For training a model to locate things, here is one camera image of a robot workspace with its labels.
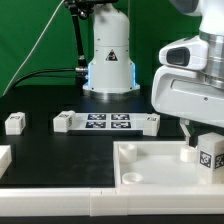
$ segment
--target green screen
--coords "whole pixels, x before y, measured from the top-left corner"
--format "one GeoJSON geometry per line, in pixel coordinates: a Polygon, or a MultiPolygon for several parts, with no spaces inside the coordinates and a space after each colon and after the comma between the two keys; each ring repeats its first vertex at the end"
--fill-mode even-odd
{"type": "MultiPolygon", "coordinates": [[[[29,54],[60,0],[0,1],[0,95],[29,54]]],[[[130,16],[130,52],[140,85],[152,84],[159,49],[175,40],[198,34],[200,19],[180,14],[168,0],[120,0],[114,5],[130,16]]],[[[81,21],[84,50],[93,57],[91,18],[81,21]]],[[[73,68],[77,52],[69,11],[62,6],[35,52],[20,71],[73,68]]],[[[74,84],[73,80],[35,78],[23,84],[74,84]]]]}

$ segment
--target black tabletop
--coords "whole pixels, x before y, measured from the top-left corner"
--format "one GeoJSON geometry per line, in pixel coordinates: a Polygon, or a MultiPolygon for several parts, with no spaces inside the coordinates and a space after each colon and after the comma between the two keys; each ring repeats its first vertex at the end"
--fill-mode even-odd
{"type": "MultiPolygon", "coordinates": [[[[141,133],[55,134],[53,118],[61,111],[77,113],[153,113],[151,88],[124,101],[91,99],[74,86],[22,86],[0,98],[0,145],[12,146],[13,162],[0,188],[113,187],[113,141],[183,140],[179,120],[162,115],[158,137],[141,133]],[[10,113],[24,112],[22,136],[6,136],[4,121],[10,113]]],[[[207,131],[207,126],[196,124],[207,131]]],[[[0,223],[223,223],[223,215],[127,217],[0,218],[0,223]]]]}

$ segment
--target white cylindrical base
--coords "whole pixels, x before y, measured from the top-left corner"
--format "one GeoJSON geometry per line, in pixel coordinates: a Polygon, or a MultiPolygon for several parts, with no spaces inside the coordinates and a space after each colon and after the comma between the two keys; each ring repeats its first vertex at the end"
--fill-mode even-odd
{"type": "Polygon", "coordinates": [[[121,163],[133,163],[137,160],[137,146],[133,144],[119,145],[121,163]]]}

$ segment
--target warning triangle label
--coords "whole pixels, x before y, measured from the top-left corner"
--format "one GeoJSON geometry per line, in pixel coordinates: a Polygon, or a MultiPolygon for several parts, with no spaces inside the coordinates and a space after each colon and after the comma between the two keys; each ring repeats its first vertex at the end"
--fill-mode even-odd
{"type": "Polygon", "coordinates": [[[110,54],[107,56],[106,61],[118,61],[114,50],[111,50],[110,54]]]}

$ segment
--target white cube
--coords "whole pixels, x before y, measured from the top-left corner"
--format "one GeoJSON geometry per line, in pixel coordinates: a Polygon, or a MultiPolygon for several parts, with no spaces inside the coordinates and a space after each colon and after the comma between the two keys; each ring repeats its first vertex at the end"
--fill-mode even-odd
{"type": "Polygon", "coordinates": [[[11,162],[11,147],[0,146],[0,178],[3,176],[11,162]]]}
{"type": "Polygon", "coordinates": [[[6,135],[21,135],[25,126],[25,114],[21,112],[12,113],[5,121],[6,135]]]}
{"type": "Polygon", "coordinates": [[[143,135],[157,136],[160,126],[160,115],[148,114],[144,121],[143,135]]]}
{"type": "Polygon", "coordinates": [[[198,138],[199,183],[224,183],[224,136],[209,133],[198,138]]]}
{"type": "Polygon", "coordinates": [[[54,132],[68,132],[75,123],[76,114],[74,111],[62,111],[54,118],[54,132]]]}

